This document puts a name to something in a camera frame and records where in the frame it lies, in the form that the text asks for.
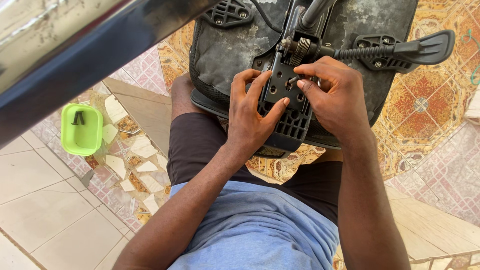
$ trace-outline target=man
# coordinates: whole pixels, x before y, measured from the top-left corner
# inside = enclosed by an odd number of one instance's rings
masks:
[[[167,165],[172,195],[114,269],[331,269],[339,242],[348,270],[410,269],[380,174],[361,74],[329,57],[294,71],[322,79],[322,89],[306,79],[297,85],[342,151],[300,165],[283,185],[266,183],[244,164],[289,102],[281,99],[264,118],[257,113],[272,72],[235,76],[228,135],[192,105],[190,79],[177,79]]]

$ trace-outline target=man's right hand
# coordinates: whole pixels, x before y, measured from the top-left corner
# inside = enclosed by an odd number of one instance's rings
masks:
[[[360,72],[329,56],[293,71],[322,80],[322,89],[307,79],[297,81],[297,86],[305,93],[318,122],[341,144],[365,132],[371,133]]]

